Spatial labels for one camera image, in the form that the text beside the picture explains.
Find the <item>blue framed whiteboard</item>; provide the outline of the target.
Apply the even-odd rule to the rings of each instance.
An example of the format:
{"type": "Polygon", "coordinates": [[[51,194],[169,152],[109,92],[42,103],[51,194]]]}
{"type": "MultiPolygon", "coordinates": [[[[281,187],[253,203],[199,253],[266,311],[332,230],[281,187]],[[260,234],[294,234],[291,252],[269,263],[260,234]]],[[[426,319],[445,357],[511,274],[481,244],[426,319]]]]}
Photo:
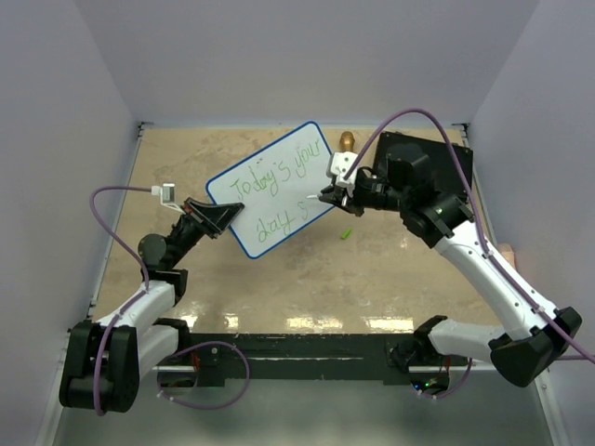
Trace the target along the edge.
{"type": "Polygon", "coordinates": [[[249,258],[267,254],[332,210],[306,199],[329,185],[331,156],[322,129],[309,121],[207,181],[213,203],[245,205],[231,231],[249,258]]]}

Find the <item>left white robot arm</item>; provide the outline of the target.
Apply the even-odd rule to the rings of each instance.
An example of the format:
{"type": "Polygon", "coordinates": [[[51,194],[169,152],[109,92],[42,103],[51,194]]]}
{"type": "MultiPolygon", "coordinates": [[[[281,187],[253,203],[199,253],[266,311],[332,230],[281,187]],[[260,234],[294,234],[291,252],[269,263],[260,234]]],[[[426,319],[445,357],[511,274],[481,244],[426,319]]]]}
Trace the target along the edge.
{"type": "Polygon", "coordinates": [[[150,233],[139,241],[139,289],[109,315],[81,321],[70,332],[59,387],[62,406],[125,413],[141,378],[154,366],[164,359],[182,364],[191,357],[187,322],[164,315],[187,289],[188,272],[179,263],[202,238],[220,236],[244,208],[188,198],[167,235],[150,233]]]}

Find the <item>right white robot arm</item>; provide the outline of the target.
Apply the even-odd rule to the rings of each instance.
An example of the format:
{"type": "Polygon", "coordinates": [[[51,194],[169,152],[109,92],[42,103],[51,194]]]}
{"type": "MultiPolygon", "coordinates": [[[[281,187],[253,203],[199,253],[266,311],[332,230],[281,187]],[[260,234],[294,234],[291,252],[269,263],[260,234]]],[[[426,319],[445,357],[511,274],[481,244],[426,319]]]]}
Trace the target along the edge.
{"type": "Polygon", "coordinates": [[[356,154],[331,156],[331,183],[317,198],[355,216],[367,208],[399,214],[405,227],[455,266],[497,316],[498,326],[434,316],[395,347],[391,359],[411,365],[459,356],[492,364],[509,383],[527,387],[559,359],[582,323],[571,307],[557,308],[538,293],[482,233],[470,209],[436,188],[430,157],[414,146],[386,157],[378,172],[357,167],[356,154]]]}

